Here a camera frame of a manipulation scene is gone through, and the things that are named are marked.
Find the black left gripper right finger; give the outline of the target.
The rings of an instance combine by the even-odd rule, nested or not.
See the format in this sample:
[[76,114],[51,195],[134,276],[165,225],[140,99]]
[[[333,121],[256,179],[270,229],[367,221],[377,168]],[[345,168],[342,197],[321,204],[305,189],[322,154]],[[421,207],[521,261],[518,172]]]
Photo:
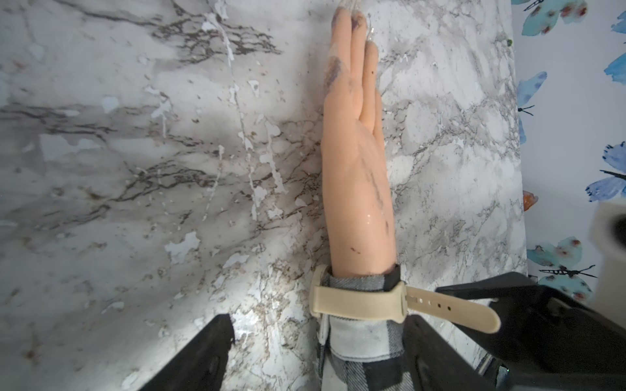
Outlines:
[[415,391],[494,389],[421,316],[407,317],[403,343]]

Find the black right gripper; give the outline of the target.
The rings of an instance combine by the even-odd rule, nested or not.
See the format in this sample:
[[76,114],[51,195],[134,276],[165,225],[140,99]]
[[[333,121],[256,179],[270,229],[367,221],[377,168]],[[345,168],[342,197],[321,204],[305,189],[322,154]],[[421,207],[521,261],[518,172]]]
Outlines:
[[501,326],[464,334],[509,369],[510,390],[623,390],[625,330],[556,289],[510,272],[437,288],[466,300],[489,299]]

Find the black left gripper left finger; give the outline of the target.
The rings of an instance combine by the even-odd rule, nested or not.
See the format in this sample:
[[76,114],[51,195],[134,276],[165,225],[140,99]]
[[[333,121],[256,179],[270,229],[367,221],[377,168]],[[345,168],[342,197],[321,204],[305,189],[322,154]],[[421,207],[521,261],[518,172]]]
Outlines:
[[215,316],[141,391],[220,390],[234,340],[230,315]]

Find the black white checkered sleeve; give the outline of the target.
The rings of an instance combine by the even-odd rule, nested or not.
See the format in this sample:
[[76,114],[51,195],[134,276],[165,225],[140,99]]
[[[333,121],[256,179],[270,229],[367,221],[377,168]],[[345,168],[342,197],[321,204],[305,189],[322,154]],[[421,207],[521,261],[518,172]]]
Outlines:
[[413,390],[404,324],[323,314],[317,373],[323,390]]

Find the mannequin hand with long nails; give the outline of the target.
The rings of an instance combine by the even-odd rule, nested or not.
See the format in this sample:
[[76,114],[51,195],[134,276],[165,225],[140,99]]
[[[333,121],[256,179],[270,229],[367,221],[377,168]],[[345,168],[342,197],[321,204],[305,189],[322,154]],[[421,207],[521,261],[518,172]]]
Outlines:
[[354,1],[343,1],[332,21],[321,140],[324,216],[338,278],[384,275],[396,264],[377,73],[367,18]]

